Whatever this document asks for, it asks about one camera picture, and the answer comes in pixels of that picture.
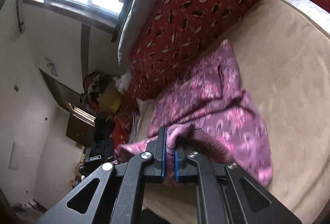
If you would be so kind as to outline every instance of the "white mattress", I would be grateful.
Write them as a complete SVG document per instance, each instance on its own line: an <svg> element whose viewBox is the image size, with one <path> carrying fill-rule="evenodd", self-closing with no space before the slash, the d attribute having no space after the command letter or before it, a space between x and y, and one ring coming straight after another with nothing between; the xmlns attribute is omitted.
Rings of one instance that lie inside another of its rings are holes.
<svg viewBox="0 0 330 224"><path fill-rule="evenodd" d="M330 34L330 14L310 0L285 0Z"/></svg>

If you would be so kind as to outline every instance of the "beige blanket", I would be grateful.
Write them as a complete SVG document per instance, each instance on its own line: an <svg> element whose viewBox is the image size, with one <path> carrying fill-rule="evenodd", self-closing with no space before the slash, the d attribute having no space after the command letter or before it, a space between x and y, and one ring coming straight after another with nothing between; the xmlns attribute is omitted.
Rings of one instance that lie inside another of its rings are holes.
<svg viewBox="0 0 330 224"><path fill-rule="evenodd" d="M208 52L225 38L266 122L273 161L268 190L311 224L330 198L329 36L282 0L262 0ZM150 106L139 140L152 112ZM144 204L172 224L197 223L192 186L147 185Z"/></svg>

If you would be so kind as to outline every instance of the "window frame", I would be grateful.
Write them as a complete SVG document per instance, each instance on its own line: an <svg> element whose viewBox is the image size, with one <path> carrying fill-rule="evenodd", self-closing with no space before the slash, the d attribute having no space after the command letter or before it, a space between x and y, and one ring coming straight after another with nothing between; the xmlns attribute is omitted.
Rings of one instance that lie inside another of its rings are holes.
<svg viewBox="0 0 330 224"><path fill-rule="evenodd" d="M23 2L52 10L110 34L114 33L115 27L120 22L121 17L121 13L116 15L100 6L85 5L72 0L23 0Z"/></svg>

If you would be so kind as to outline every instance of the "beige bed sheet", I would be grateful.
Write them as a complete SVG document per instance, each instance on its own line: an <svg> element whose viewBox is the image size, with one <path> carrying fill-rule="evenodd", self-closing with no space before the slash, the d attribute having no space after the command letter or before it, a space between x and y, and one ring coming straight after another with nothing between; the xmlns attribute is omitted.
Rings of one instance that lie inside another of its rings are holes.
<svg viewBox="0 0 330 224"><path fill-rule="evenodd" d="M225 38L266 122L273 162L268 190L311 224L330 198L329 36L288 3L262 0L208 52ZM144 204L172 224L197 223L193 186L147 185Z"/></svg>

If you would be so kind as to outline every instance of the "black device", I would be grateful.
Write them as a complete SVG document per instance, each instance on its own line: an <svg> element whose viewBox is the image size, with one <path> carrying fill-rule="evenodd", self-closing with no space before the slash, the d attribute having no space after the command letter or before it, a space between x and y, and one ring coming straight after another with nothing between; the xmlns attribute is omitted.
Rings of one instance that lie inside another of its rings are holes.
<svg viewBox="0 0 330 224"><path fill-rule="evenodd" d="M161 183L166 128L129 162L103 163L48 210L37 224L138 224L146 182ZM190 147L175 151L179 183L196 186L199 224L301 224L301 221L238 164L211 162Z"/></svg>

